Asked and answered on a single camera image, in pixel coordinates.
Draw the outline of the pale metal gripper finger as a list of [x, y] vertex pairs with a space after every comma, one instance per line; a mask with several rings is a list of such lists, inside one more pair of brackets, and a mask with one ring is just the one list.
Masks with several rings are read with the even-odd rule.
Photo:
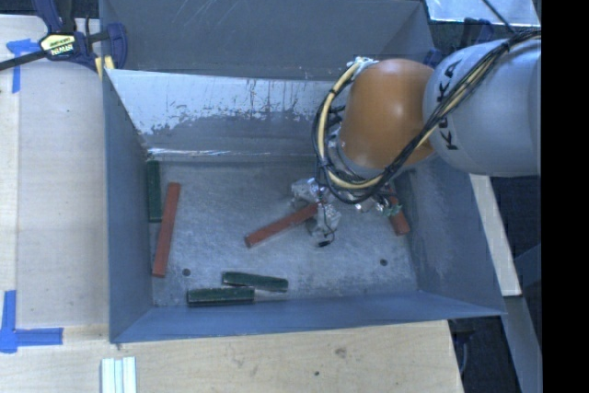
[[296, 210], [317, 203], [322, 204], [322, 189], [314, 178], [299, 179], [291, 184], [292, 206]]
[[306, 230], [313, 237], [333, 240], [341, 219], [341, 212], [333, 204], [320, 204], [317, 213], [306, 222]]

